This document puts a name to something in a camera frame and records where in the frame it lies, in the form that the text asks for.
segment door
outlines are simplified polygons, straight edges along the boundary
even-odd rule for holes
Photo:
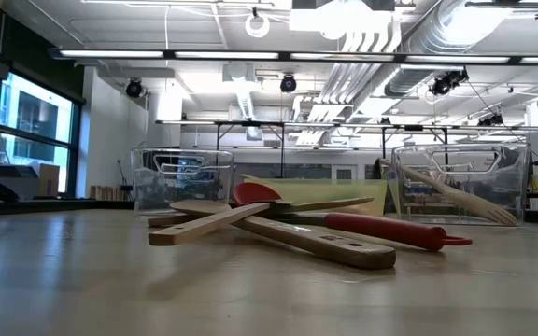
[[[333,165],[332,166],[332,179],[356,179],[355,165]]]

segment plastic storage bin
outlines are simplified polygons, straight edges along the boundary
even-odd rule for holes
[[[401,165],[450,187],[496,203],[517,218],[524,217],[528,145],[461,144],[396,147],[392,165],[401,219],[426,224],[501,225],[472,214],[431,186],[408,178]]]
[[[226,151],[137,148],[132,150],[134,213],[158,216],[183,200],[230,200],[234,155]]]

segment red silicone spatula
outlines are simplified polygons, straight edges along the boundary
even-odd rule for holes
[[[258,201],[279,201],[281,196],[273,189],[257,183],[241,183],[234,188],[234,200],[238,205]],[[471,239],[448,236],[441,227],[427,227],[416,223],[364,215],[328,213],[328,214],[293,214],[293,217],[308,218],[308,225],[321,225],[333,230],[348,231],[372,237],[388,239],[416,247],[438,251],[445,245],[470,245]]]

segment wooden table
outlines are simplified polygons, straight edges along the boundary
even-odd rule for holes
[[[447,227],[359,271],[226,229],[151,247],[131,211],[0,217],[0,335],[535,335],[538,225]]]

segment yellow board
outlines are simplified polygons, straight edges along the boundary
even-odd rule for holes
[[[383,216],[386,180],[328,180],[328,179],[245,179],[245,182],[263,184],[275,191],[284,201],[313,203],[344,200],[358,197],[373,197],[369,203],[332,209],[332,212],[346,212],[371,216]]]

